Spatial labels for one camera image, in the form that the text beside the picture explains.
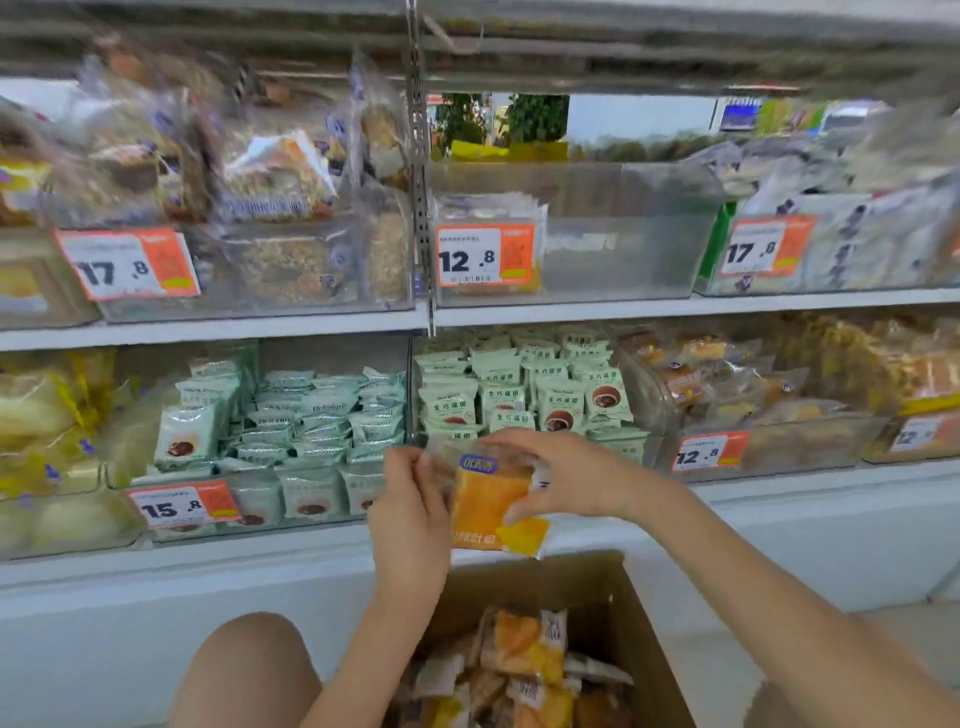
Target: price sticker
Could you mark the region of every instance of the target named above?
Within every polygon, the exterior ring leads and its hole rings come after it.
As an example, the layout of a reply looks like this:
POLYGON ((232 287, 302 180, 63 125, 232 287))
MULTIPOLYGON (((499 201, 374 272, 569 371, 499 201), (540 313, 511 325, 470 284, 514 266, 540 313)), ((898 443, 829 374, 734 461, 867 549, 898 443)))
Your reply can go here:
POLYGON ((766 217, 739 222, 720 266, 722 276, 745 273, 792 276, 806 248, 817 218, 805 215, 766 217))
POLYGON ((671 470, 674 473, 683 473, 732 468, 740 464, 749 440, 749 432, 725 432, 719 435, 686 437, 680 443, 671 470))
POLYGON ((150 528, 239 521, 240 509, 225 480, 128 491, 150 528))
POLYGON ((57 239, 91 301, 200 295, 186 241, 172 228, 58 231, 57 239))
POLYGON ((437 229, 440 285, 521 285, 533 274, 536 226, 445 225, 437 229))
POLYGON ((939 417, 911 417, 900 428, 897 438, 890 446, 891 452, 907 452, 913 449, 925 448, 939 439, 944 429, 947 415, 939 417))

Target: bakery shelf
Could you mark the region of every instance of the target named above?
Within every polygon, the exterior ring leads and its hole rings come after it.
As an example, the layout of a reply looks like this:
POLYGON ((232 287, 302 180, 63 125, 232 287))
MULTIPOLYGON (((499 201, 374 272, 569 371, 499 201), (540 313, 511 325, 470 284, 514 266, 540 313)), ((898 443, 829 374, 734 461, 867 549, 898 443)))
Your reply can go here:
POLYGON ((169 344, 327 333, 408 331, 429 328, 426 302, 407 311, 342 313, 320 316, 273 316, 250 319, 169 321, 150 324, 94 324, 77 328, 34 328, 0 331, 0 351, 81 349, 124 344, 169 344))
POLYGON ((823 308, 858 308, 915 303, 960 303, 960 288, 910 288, 897 291, 810 293, 782 296, 708 298, 655 301, 603 301, 595 303, 541 303, 436 308, 433 323, 440 327, 474 327, 490 324, 538 324, 553 321, 604 321, 612 319, 706 316, 760 311, 797 311, 823 308))
MULTIPOLYGON (((857 492, 884 494, 885 498, 917 504, 924 497, 939 497, 936 494, 943 489, 960 492, 958 471, 958 461, 939 460, 742 478, 693 485, 691 489, 721 514, 729 506, 747 502, 774 504, 787 499, 791 502, 805 500, 811 504, 830 503, 831 497, 857 492)), ((552 520, 555 526, 544 546, 549 552, 622 547, 627 542, 648 538, 639 528, 612 519, 559 516, 552 520)), ((150 574, 174 577, 194 571, 201 578, 208 578, 211 569, 216 569, 220 574, 218 578, 239 583, 237 580, 242 581, 243 575, 230 576, 230 567, 242 567, 254 562, 271 564, 271 579, 300 579, 305 578, 305 570, 323 571, 330 569, 331 565, 339 565, 334 566, 336 570, 349 568, 349 565, 371 570, 371 554, 367 526, 357 522, 238 534, 228 538, 160 546, 141 541, 128 548, 9 562, 0 570, 0 591, 39 587, 46 594, 43 585, 56 583, 60 587, 60 595, 66 598, 67 595, 75 595, 84 586, 104 583, 102 580, 112 580, 121 574, 124 578, 136 580, 138 576, 147 577, 150 574)), ((492 552, 458 550, 454 553, 454 563, 457 565, 503 558, 512 557, 492 552)), ((177 588, 177 585, 164 586, 162 581, 151 582, 150 594, 154 598, 170 595, 168 590, 177 588)), ((37 598, 42 598, 41 592, 36 593, 37 598)), ((84 589, 84 593, 94 601, 110 599, 107 594, 98 595, 87 589, 84 589)), ((11 605, 11 610, 17 611, 16 606, 11 605)), ((3 616, 9 614, 0 610, 0 618, 3 616)))

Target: left hand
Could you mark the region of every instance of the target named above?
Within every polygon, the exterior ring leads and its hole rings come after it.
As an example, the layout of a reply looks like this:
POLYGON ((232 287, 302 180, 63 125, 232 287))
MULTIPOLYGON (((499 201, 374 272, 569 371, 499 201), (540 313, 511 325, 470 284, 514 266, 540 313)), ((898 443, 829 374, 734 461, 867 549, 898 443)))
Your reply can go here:
POLYGON ((368 512, 377 597, 429 620, 450 571, 450 516, 422 451, 388 449, 383 472, 368 512))

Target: product packaging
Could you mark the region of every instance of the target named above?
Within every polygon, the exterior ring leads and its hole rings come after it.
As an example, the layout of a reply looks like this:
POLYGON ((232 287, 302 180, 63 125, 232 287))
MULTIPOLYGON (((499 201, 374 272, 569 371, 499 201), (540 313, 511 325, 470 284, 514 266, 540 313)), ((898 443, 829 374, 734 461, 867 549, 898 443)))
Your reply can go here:
POLYGON ((533 487, 535 462, 515 449, 470 440, 434 438, 435 476, 446 492, 453 545, 537 556, 549 521, 526 519, 505 525, 510 506, 533 487))

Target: orange bread package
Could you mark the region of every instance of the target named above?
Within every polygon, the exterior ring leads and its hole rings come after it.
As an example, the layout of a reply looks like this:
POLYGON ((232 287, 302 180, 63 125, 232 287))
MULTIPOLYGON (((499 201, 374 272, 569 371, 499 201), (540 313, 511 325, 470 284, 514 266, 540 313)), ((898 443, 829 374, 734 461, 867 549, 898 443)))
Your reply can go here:
POLYGON ((525 617, 490 608, 479 639, 481 667, 538 677, 549 685, 564 681, 566 612, 544 610, 538 617, 525 617))
POLYGON ((574 694, 565 687, 514 678, 507 695, 514 700, 514 728, 571 728, 573 725, 574 694))
POLYGON ((532 518, 505 525, 510 506, 533 484, 534 461, 516 449, 477 441, 431 438, 434 473, 447 492, 454 548, 538 556, 550 522, 532 518))

